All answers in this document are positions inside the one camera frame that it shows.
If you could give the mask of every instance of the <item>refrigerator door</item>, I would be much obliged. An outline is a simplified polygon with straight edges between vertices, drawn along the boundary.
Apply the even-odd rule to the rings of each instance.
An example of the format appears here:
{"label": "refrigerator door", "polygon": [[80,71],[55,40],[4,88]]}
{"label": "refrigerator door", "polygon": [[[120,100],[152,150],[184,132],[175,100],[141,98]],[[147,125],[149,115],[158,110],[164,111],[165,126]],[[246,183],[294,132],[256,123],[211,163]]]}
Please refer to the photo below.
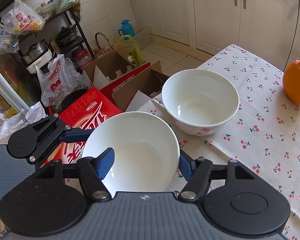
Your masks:
{"label": "refrigerator door", "polygon": [[17,111],[40,101],[40,92],[10,54],[0,55],[0,93]]}

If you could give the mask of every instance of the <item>blue thermos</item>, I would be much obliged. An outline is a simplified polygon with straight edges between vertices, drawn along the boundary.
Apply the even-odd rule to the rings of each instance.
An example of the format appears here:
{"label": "blue thermos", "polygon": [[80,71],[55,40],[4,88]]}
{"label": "blue thermos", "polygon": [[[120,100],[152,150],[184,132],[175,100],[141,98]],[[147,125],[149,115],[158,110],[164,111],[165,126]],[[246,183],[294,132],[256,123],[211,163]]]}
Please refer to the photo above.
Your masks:
{"label": "blue thermos", "polygon": [[132,25],[129,23],[129,20],[123,20],[121,22],[122,26],[121,29],[118,30],[119,35],[131,35],[132,37],[135,36],[134,30]]}

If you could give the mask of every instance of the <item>open cardboard box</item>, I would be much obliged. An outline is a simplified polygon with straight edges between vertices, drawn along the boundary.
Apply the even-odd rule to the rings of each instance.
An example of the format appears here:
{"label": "open cardboard box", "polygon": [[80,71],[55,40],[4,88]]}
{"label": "open cardboard box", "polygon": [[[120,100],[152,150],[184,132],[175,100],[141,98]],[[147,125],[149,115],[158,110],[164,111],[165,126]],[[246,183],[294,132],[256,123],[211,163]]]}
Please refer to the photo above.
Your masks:
{"label": "open cardboard box", "polygon": [[[120,89],[122,85],[124,85],[130,79],[134,78],[141,71],[145,70],[147,67],[150,66],[150,62],[148,62],[139,67],[134,68],[130,72],[127,72],[127,66],[131,65],[131,63],[127,60],[128,56],[129,55],[127,54],[125,48],[120,47],[102,56],[101,58],[98,58],[97,60],[91,62],[83,68],[92,83],[94,80],[94,72],[96,66],[98,66],[98,68],[105,77],[109,77],[112,80],[110,84],[100,89],[100,92],[104,94],[112,103],[114,103],[112,93]],[[121,70],[123,76],[116,79],[115,72],[118,70]]]}
{"label": "open cardboard box", "polygon": [[169,76],[161,73],[161,64],[158,60],[112,93],[112,98],[116,106],[124,112],[138,90],[150,96],[153,92],[161,90],[168,78]]}

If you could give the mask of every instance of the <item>orange fruit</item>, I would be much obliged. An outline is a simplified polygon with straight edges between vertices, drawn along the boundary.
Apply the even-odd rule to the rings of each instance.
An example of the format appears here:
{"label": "orange fruit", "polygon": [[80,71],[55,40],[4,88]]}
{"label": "orange fruit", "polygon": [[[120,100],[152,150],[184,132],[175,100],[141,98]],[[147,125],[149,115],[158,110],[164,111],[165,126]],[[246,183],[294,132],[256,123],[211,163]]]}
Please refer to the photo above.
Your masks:
{"label": "orange fruit", "polygon": [[300,104],[300,59],[290,63],[284,70],[283,89],[295,104]]}

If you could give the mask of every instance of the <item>cherry print tablecloth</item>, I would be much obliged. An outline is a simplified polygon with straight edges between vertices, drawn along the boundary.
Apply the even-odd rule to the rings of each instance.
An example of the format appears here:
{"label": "cherry print tablecloth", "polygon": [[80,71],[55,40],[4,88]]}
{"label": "cherry print tablecloth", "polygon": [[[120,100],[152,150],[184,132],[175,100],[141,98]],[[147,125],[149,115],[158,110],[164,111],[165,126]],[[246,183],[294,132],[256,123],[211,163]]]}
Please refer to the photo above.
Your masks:
{"label": "cherry print tablecloth", "polygon": [[[164,109],[161,95],[139,111],[155,114],[170,124],[180,148],[192,158],[203,156],[214,164],[237,159],[270,183],[291,206],[284,236],[300,240],[300,105],[293,104],[284,93],[283,72],[236,45],[198,68],[225,76],[238,90],[238,112],[220,131],[203,137],[182,132]],[[185,184],[177,170],[168,190],[178,195]],[[224,181],[213,182],[210,190],[221,185]]]}

